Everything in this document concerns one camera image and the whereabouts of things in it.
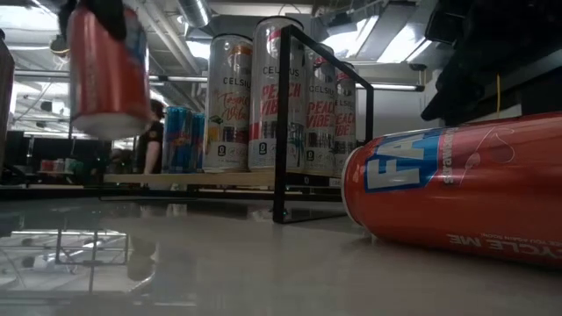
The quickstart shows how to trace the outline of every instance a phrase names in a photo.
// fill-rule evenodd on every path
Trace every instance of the black shirt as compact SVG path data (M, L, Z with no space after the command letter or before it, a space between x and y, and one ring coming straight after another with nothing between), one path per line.
M150 126L150 129L143 133L139 138L139 143L136 150L136 163L138 173L144 172L144 166L147 161L147 148L148 143L151 141L156 141L160 143L160 154L158 154L158 160L156 160L156 165L152 170L153 174L159 174L162 172L162 142L164 135L164 124L160 122L154 122Z

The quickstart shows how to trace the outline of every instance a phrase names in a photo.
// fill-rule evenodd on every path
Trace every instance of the blue can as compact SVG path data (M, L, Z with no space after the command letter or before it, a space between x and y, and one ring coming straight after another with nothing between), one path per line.
M182 106L170 106L164 123L162 173L181 174L191 166L193 112Z
M203 170L203 139L205 137L205 114L198 113L193 116L193 128L191 132L192 144L192 166L200 172Z

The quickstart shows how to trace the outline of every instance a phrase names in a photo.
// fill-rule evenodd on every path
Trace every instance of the aluminum can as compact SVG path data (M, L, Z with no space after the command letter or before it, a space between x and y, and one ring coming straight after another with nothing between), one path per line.
M334 54L326 45L322 47ZM306 54L305 172L334 174L335 67L312 49Z
M193 128L191 129L191 158L192 170L203 170L203 145L205 136L205 114L197 113L193 115Z
M344 64L354 69L350 63L344 62ZM334 176L340 177L345 160L357 146L355 135L357 89L355 81L340 69L335 70L335 78L337 95L335 97Z
M79 5L68 22L72 126L103 140L144 133L150 125L147 35L124 10L126 38L115 40L94 13Z
M252 40L222 34L211 43L205 172L248 169Z
M277 147L277 95L279 88L279 48L281 29L302 24L288 17L269 17L254 30L252 57L252 97L249 131L250 171L272 171ZM287 122L287 170L302 172L304 167L306 73L304 45L291 43L289 67L289 117Z
M193 112L183 106L169 106L164 123L162 173L181 174L193 170L191 129Z
M346 162L350 217L379 238L562 265L562 112L386 135Z

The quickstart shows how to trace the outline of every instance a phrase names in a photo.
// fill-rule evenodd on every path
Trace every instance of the fanta logo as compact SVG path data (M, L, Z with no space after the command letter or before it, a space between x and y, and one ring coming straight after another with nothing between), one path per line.
M441 130L387 136L365 163L365 191L415 189L437 172Z

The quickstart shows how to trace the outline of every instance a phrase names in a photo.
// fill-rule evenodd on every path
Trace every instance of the orange can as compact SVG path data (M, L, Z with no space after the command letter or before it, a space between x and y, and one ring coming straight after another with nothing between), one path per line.
M147 35L126 7L126 38L115 40L78 5L68 24L72 126L104 140L143 133L150 123Z
M349 216L379 238L562 263L562 113L397 133L342 173Z

